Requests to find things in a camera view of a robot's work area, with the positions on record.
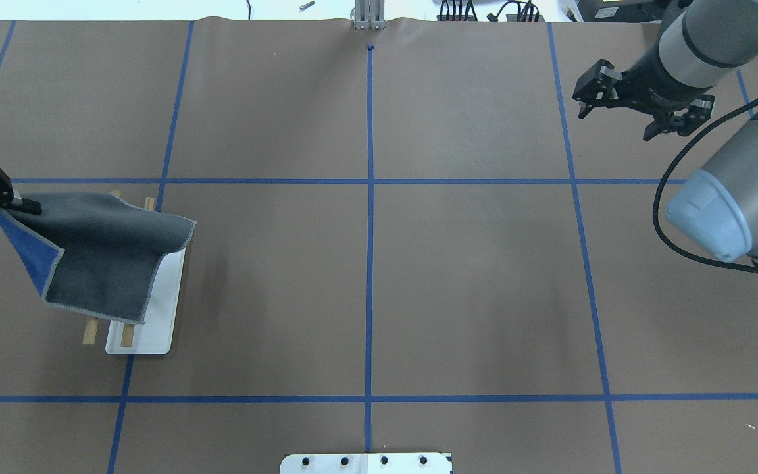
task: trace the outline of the blue cap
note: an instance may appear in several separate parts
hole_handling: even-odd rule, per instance
[[[720,261],[733,261],[753,246],[739,205],[721,181],[704,170],[692,173],[671,198],[665,217]]]

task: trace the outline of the white bracket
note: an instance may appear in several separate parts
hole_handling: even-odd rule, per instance
[[[288,455],[280,474],[452,474],[452,455],[443,453],[360,453]]]
[[[385,0],[355,0],[353,26],[356,30],[385,30]]]

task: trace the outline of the gray robot arm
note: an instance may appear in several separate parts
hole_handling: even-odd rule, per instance
[[[695,0],[630,70],[598,62],[574,98],[581,118],[600,105],[652,114],[646,140],[688,135],[709,118],[714,99],[704,93],[757,56],[758,0]],[[758,268],[758,113],[695,171],[665,216],[719,261],[747,254]]]

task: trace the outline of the white label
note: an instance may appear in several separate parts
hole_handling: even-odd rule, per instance
[[[611,16],[615,15],[617,11],[619,11],[619,7],[607,7],[605,9],[598,9],[598,11],[595,12],[595,19],[610,18]]]

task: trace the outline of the gray cloth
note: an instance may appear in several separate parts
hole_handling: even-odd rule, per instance
[[[110,194],[38,193],[40,216],[0,212],[0,225],[43,300],[86,315],[142,323],[163,256],[195,222],[130,206]]]

